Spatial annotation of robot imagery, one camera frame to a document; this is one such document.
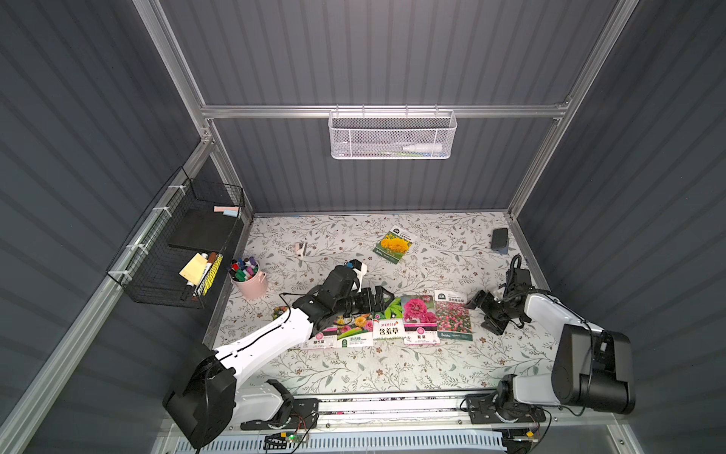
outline red flower image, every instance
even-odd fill
[[[404,320],[424,320],[428,312],[422,299],[413,298],[404,305]]]
[[[471,320],[468,315],[469,309],[461,304],[436,302],[436,316],[439,318],[441,331],[471,334]]]

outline white bottle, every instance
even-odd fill
[[[441,153],[440,143],[417,143],[413,145],[404,145],[403,151],[407,153],[416,153],[421,155],[433,155]]]

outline sticky note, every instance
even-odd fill
[[[202,257],[200,254],[196,254],[189,260],[187,266],[185,266],[179,274],[186,280],[190,281],[194,285],[199,285],[199,282],[204,276],[204,269],[207,266],[207,259]]]

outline mounting plate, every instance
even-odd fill
[[[295,416],[299,415],[305,421],[308,428],[317,425],[318,399],[295,399],[293,401],[292,416],[285,424],[269,424],[267,421],[248,421],[240,424],[240,430],[295,430],[298,428],[300,420]]]
[[[504,421],[499,419],[496,411],[494,410],[494,404],[492,398],[497,395],[496,392],[488,394],[467,394],[466,405],[469,413],[469,419],[472,424],[499,424]],[[541,408],[537,408],[533,413],[529,413],[529,416],[522,416],[519,418],[517,423],[531,423],[534,419],[537,422],[543,423],[547,419],[545,418],[545,412]]]

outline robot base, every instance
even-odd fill
[[[504,406],[504,409],[499,405],[495,405],[494,401],[496,397],[496,391],[489,394],[467,394],[466,405],[472,424],[495,424],[502,422],[531,423],[532,419],[543,423],[547,420],[545,418],[545,412],[541,408],[530,407],[524,404],[519,404],[523,406],[522,408],[511,409],[514,411],[512,411],[512,414],[509,414],[507,412],[507,405]]]
[[[273,427],[270,427],[270,421],[248,421],[240,424],[240,430],[295,430],[300,423],[297,415],[305,421],[307,427],[314,428],[317,425],[319,403],[318,399],[295,399],[293,400],[293,409],[290,412],[291,416],[286,423],[272,424]]]

